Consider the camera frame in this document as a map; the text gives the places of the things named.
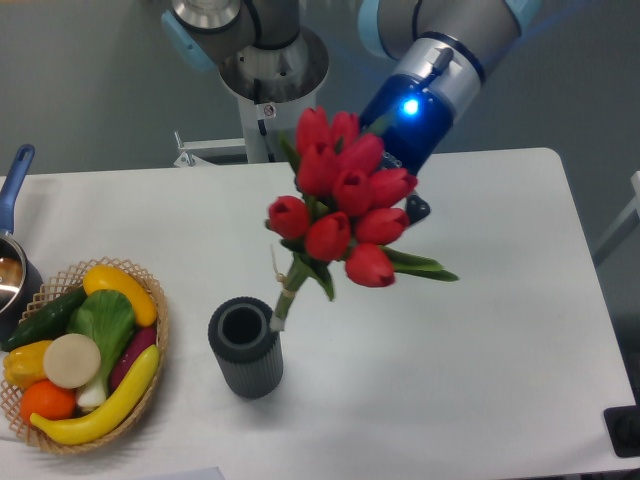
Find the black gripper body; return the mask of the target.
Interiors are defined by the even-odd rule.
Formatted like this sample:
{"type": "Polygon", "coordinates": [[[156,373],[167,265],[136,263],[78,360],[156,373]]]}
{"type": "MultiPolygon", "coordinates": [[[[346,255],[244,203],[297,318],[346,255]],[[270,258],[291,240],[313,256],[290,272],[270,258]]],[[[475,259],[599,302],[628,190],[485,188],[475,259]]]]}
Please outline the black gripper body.
{"type": "Polygon", "coordinates": [[[409,224],[415,225],[426,219],[431,213],[430,205],[417,194],[411,194],[406,198],[405,213],[409,224]]]}

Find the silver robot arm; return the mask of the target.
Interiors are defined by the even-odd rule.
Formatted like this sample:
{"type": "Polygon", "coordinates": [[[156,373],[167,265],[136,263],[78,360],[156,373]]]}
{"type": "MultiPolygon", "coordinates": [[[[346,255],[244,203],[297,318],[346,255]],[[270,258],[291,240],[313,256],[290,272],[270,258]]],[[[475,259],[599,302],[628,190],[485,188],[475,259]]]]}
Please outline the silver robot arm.
{"type": "MultiPolygon", "coordinates": [[[[322,39],[302,24],[298,1],[173,1],[161,23],[180,56],[217,70],[236,97],[243,136],[191,143],[183,154],[243,152],[282,162],[329,71],[322,39]]],[[[365,1],[358,32],[396,65],[360,116],[383,138],[383,164],[417,174],[538,13],[536,1],[365,1]]]]}

